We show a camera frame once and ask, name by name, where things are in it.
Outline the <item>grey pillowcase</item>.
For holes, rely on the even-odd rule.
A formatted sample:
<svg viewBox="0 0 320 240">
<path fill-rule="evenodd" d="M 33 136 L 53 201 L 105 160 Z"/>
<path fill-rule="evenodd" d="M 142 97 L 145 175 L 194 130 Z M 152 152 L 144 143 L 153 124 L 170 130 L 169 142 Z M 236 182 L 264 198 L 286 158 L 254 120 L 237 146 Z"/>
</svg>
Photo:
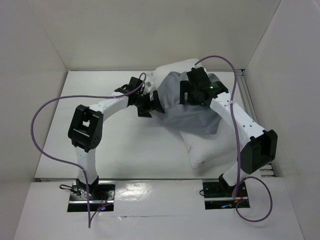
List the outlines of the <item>grey pillowcase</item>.
<svg viewBox="0 0 320 240">
<path fill-rule="evenodd" d="M 180 82 L 188 79 L 186 72 L 170 72 L 157 88 L 164 113 L 152 111 L 151 116 L 165 127 L 195 135 L 217 133 L 221 117 L 208 106 L 180 104 Z"/>
</svg>

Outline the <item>white pillow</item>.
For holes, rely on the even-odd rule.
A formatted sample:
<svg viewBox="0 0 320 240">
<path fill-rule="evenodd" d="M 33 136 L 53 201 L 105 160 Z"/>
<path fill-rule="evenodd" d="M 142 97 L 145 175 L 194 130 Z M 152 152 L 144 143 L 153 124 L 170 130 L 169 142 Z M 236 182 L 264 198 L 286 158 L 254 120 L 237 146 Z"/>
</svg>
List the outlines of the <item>white pillow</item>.
<svg viewBox="0 0 320 240">
<path fill-rule="evenodd" d="M 150 73 L 150 82 L 157 90 L 164 78 L 170 72 L 187 73 L 196 62 L 196 58 L 191 58 L 159 66 Z M 186 145 L 192 169 L 198 169 L 206 163 L 214 162 L 219 157 L 236 148 L 235 131 L 222 118 L 219 122 L 216 134 L 192 134 L 180 130 L 176 131 L 179 131 Z"/>
</svg>

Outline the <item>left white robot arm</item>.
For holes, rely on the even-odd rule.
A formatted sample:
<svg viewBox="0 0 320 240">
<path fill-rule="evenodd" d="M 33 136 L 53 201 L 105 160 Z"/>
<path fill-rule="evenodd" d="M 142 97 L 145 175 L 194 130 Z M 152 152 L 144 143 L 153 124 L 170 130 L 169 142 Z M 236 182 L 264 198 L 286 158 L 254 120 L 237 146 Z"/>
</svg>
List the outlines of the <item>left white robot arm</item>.
<svg viewBox="0 0 320 240">
<path fill-rule="evenodd" d="M 99 176 L 96 170 L 96 148 L 102 140 L 104 122 L 129 106 L 137 107 L 139 117 L 150 118 L 151 111 L 164 113 L 158 91 L 144 88 L 130 93 L 124 85 L 113 92 L 111 97 L 90 106 L 76 107 L 68 130 L 68 137 L 74 146 L 77 164 L 81 166 L 76 178 L 76 186 L 88 200 L 99 193 Z"/>
</svg>

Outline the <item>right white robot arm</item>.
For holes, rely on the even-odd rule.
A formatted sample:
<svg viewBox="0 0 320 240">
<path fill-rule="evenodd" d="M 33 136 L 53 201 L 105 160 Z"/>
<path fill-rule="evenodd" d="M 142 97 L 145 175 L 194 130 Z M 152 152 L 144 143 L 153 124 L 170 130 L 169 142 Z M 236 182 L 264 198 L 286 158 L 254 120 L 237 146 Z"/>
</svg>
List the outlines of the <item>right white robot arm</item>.
<svg viewBox="0 0 320 240">
<path fill-rule="evenodd" d="M 234 93 L 222 82 L 210 81 L 203 67 L 186 75 L 180 82 L 180 103 L 213 110 L 235 131 L 237 162 L 218 178 L 220 194 L 235 197 L 241 180 L 275 159 L 278 135 L 256 123 L 234 101 Z"/>
</svg>

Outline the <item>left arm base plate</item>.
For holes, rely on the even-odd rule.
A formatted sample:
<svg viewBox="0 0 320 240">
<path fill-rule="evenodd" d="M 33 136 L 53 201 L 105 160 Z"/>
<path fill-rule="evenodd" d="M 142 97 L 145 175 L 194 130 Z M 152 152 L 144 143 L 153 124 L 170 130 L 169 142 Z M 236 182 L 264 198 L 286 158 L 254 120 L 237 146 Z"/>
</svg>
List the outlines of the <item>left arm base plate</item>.
<svg viewBox="0 0 320 240">
<path fill-rule="evenodd" d="M 87 212 L 87 196 L 84 190 L 78 188 L 75 182 L 71 186 L 61 184 L 59 187 L 70 190 L 68 213 Z M 114 182 L 99 182 L 97 192 L 89 196 L 90 212 L 94 213 L 99 208 L 100 212 L 113 212 L 115 190 L 116 184 Z"/>
</svg>

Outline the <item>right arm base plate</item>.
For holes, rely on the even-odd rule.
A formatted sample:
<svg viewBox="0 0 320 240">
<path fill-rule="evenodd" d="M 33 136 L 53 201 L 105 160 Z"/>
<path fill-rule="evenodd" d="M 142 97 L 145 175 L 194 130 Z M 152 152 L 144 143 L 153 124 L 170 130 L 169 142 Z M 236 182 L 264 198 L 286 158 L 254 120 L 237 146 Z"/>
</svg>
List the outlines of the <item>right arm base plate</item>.
<svg viewBox="0 0 320 240">
<path fill-rule="evenodd" d="M 236 198 L 232 198 L 232 191 L 223 191 L 216 180 L 203 181 L 202 190 L 199 194 L 204 197 L 204 207 L 206 210 L 250 208 L 250 202 L 245 183 L 239 187 Z"/>
</svg>

